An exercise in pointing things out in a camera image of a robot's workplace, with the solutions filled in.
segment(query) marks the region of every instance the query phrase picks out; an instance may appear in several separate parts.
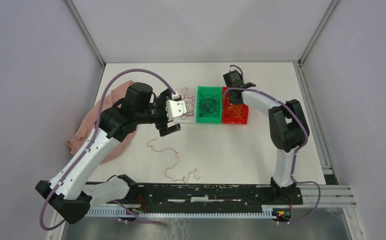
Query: green box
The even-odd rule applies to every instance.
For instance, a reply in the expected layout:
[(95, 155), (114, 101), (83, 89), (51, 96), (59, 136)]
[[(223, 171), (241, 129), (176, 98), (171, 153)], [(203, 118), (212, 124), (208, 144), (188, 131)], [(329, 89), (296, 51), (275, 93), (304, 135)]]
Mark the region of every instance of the green box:
[(222, 123), (222, 87), (199, 86), (197, 88), (196, 122)]

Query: pink towel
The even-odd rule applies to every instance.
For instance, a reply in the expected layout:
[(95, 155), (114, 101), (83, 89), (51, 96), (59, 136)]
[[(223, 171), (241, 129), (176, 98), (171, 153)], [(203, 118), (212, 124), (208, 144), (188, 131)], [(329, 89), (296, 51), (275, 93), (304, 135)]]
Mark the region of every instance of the pink towel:
[[(107, 95), (104, 98), (104, 103), (103, 103), (103, 109), (102, 112), (108, 108), (110, 108), (117, 100), (124, 98), (126, 94), (126, 90), (129, 86), (134, 84), (133, 81), (128, 81), (116, 89), (112, 90), (109, 95)], [(99, 110), (99, 103), (97, 103), (85, 116), (85, 118), (82, 120), (81, 126), (79, 126), (78, 131), (75, 133), (73, 137), (68, 139), (68, 145), (72, 149), (71, 154), (75, 155), (78, 150), (82, 147), (82, 145), (85, 143), (87, 140), (88, 136), (91, 133), (91, 130), (95, 127), (95, 122), (97, 120), (97, 113)], [(102, 161), (103, 163), (113, 159), (114, 157), (118, 156), (121, 154), (122, 149), (124, 146), (128, 145), (132, 139), (135, 136), (135, 133), (137, 131), (130, 133), (127, 135), (127, 137), (115, 148), (113, 151), (111, 151), (107, 157), (104, 158)]]

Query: gray floor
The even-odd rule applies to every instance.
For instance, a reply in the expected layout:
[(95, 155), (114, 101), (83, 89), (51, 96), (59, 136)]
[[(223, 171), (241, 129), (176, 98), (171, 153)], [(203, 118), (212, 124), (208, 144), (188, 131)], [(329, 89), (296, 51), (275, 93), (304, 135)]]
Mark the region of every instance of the gray floor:
[[(294, 209), (299, 218), (307, 209)], [(267, 219), (154, 218), (166, 225), (129, 224), (114, 218), (86, 217), (65, 229), (64, 240), (348, 240), (343, 210), (318, 209), (302, 222), (277, 226)]]

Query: red box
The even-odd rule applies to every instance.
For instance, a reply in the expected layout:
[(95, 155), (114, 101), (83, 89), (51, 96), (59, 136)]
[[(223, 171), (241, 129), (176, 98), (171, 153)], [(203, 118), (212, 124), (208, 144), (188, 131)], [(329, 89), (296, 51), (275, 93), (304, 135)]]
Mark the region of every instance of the red box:
[[(222, 87), (224, 94), (227, 87)], [(249, 107), (245, 104), (231, 104), (230, 93), (222, 100), (222, 123), (223, 124), (247, 124), (249, 118)]]

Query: white wall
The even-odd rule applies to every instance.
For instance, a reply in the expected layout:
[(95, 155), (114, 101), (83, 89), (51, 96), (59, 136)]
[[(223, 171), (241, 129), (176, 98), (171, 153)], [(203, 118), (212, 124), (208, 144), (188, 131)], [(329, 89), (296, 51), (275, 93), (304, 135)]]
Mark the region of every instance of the white wall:
[(73, 0), (108, 63), (297, 60), (330, 0)]
[(0, 240), (45, 238), (34, 187), (68, 161), (99, 78), (62, 0), (0, 0)]
[(386, 239), (386, 1), (341, 1), (305, 74), (369, 239)]

